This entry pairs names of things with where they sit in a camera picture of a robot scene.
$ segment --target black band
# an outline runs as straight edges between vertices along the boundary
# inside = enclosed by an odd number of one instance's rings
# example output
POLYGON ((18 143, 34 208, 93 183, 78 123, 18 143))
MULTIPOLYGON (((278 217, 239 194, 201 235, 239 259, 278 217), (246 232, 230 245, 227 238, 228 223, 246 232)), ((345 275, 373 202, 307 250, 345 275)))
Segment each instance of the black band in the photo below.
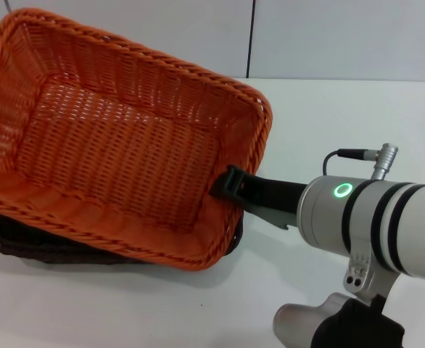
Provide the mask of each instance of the black band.
POLYGON ((347 252, 351 252, 351 238, 350 238, 350 220, 352 208, 355 206, 356 199, 358 199, 360 193, 372 183, 375 183, 378 180, 367 180, 358 185, 351 195, 348 198, 346 205, 344 206, 343 216, 342 216, 342 238, 343 244, 347 252))
POLYGON ((392 216, 389 219, 388 225, 388 250, 389 256, 392 259, 393 265, 404 274, 408 274, 401 265, 400 256, 398 254, 398 226, 400 224, 401 214, 408 203, 409 199, 420 189, 425 187, 425 185, 415 185, 408 188, 396 202, 395 208, 393 209, 392 216))
POLYGON ((371 246, 372 251, 374 252, 374 255, 379 262, 379 264, 385 268, 386 270, 393 269, 388 266, 387 261, 385 261, 384 255, 381 252, 381 243, 380 243, 380 226, 381 226, 381 219, 384 217, 385 209, 387 208, 387 205, 389 201, 392 199, 393 195, 396 194, 402 187, 409 185, 410 183, 397 183, 390 187, 388 190, 385 191, 384 195, 379 200, 379 203, 377 203, 377 206, 374 211, 374 215, 372 216, 372 223, 371 223, 371 246))

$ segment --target white tabletop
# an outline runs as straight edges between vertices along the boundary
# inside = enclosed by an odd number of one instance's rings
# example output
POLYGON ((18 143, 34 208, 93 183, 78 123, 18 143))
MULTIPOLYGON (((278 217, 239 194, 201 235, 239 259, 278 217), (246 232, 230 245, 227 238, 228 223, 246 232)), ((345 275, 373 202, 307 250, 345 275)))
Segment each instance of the white tabletop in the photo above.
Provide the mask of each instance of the white tabletop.
MULTIPOLYGON (((259 174, 307 183, 340 147, 400 147, 392 181, 425 183, 425 83, 257 80, 273 108, 259 174)), ((333 159, 329 173, 369 177, 333 159)), ((237 250, 199 273, 154 265, 43 265, 0 255, 0 348, 281 347, 272 320, 288 302, 343 292, 347 259, 245 215, 237 250)), ((425 281, 401 276, 385 313, 425 347, 425 281)))

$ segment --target dark brown wicker basket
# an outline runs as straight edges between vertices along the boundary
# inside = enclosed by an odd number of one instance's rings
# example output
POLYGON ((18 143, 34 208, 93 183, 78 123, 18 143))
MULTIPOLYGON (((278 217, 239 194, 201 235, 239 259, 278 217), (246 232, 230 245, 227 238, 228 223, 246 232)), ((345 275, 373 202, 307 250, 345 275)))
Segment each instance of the dark brown wicker basket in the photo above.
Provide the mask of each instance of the dark brown wicker basket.
MULTIPOLYGON (((227 254, 231 253, 240 242, 243 233, 242 220, 243 218, 236 226, 227 254)), ((56 236, 3 215, 0 215, 0 253, 51 264, 145 263, 56 236)))

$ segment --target wicker basket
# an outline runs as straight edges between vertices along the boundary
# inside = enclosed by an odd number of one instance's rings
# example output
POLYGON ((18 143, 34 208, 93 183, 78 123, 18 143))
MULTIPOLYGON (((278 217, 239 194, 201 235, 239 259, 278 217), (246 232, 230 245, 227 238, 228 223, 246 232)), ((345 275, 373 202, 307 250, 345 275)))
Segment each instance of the wicker basket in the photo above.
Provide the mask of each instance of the wicker basket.
MULTIPOLYGON (((243 225, 242 219, 240 219, 227 254, 230 254, 238 246, 242 232, 243 225)), ((55 236, 3 215, 0 215, 0 253, 51 264, 145 263, 131 257, 95 249, 78 241, 55 236)))
POLYGON ((0 214, 146 262, 216 263, 242 211, 211 197, 255 173, 255 89, 37 9, 0 23, 0 214))

